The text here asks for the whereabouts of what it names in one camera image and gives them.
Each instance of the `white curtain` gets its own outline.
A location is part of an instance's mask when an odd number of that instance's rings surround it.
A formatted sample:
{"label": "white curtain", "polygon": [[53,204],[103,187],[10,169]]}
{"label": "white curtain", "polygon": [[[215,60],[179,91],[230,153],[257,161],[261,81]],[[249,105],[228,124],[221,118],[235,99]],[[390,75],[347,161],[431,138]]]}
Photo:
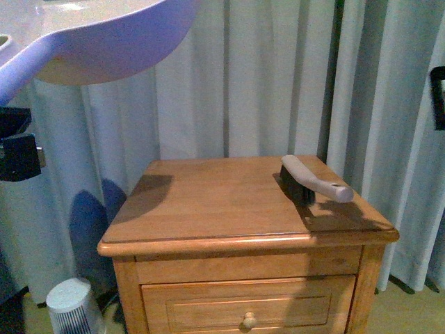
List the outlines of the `white curtain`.
{"label": "white curtain", "polygon": [[443,0],[345,4],[327,162],[400,231],[380,289],[389,274],[445,287],[445,134],[428,76],[445,65],[444,13]]}
{"label": "white curtain", "polygon": [[[31,106],[47,167],[0,183],[9,233],[0,248],[18,254],[6,256],[16,283],[36,303],[76,275],[96,293],[111,287],[111,263],[96,245],[153,159],[288,153],[327,157],[400,228],[381,287],[389,270],[420,282],[444,209],[443,135],[432,131],[426,86],[443,61],[443,4],[431,13],[416,1],[203,1],[185,40],[155,68],[85,87],[34,81],[11,105]],[[437,240],[430,276],[439,282]]]}

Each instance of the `white handle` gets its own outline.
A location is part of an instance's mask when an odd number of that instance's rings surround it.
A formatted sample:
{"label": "white handle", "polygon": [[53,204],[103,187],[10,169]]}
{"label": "white handle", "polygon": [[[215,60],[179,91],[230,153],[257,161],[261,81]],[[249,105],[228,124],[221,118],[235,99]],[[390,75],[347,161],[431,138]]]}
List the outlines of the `white handle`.
{"label": "white handle", "polygon": [[255,314],[253,312],[247,312],[244,315],[243,325],[246,329],[252,329],[258,324]]}
{"label": "white handle", "polygon": [[350,187],[318,179],[295,155],[282,157],[282,163],[292,177],[303,186],[340,203],[353,200],[354,191]]}

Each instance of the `white cylindrical object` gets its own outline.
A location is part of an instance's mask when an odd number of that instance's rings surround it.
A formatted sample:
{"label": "white cylindrical object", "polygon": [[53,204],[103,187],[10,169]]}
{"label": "white cylindrical object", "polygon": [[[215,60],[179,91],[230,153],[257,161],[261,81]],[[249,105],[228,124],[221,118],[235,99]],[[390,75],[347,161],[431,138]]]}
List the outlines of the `white cylindrical object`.
{"label": "white cylindrical object", "polygon": [[282,163],[295,181],[301,185],[340,203],[353,200],[354,191],[350,187],[318,179],[295,155],[285,155],[282,157]]}
{"label": "white cylindrical object", "polygon": [[85,278],[70,278],[48,294],[54,334],[106,334],[104,318]]}

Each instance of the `drawer panel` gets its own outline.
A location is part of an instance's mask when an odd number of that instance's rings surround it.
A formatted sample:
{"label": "drawer panel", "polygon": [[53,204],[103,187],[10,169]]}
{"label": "drawer panel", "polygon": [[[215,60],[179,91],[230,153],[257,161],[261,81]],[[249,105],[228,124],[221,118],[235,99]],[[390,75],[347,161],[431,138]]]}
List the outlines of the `drawer panel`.
{"label": "drawer panel", "polygon": [[245,310],[261,320],[260,326],[322,325],[327,321],[329,296],[296,298],[291,294],[247,297],[245,299],[203,299],[168,301],[168,314],[173,315],[170,327],[173,332],[199,328],[239,326]]}
{"label": "drawer panel", "polygon": [[246,333],[253,312],[259,333],[343,333],[354,276],[143,285],[151,334]]}
{"label": "drawer panel", "polygon": [[356,274],[361,246],[303,248],[297,253],[153,260],[137,257],[140,284]]}

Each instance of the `cleaning brush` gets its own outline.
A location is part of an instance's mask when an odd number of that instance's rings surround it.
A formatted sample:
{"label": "cleaning brush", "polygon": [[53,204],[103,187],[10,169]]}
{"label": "cleaning brush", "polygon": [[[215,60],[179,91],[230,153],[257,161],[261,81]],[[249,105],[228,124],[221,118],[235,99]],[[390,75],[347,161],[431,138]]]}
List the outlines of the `cleaning brush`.
{"label": "cleaning brush", "polygon": [[315,191],[340,203],[350,202],[354,197],[348,186],[318,179],[295,155],[282,157],[280,177],[291,199],[302,206],[315,203]]}

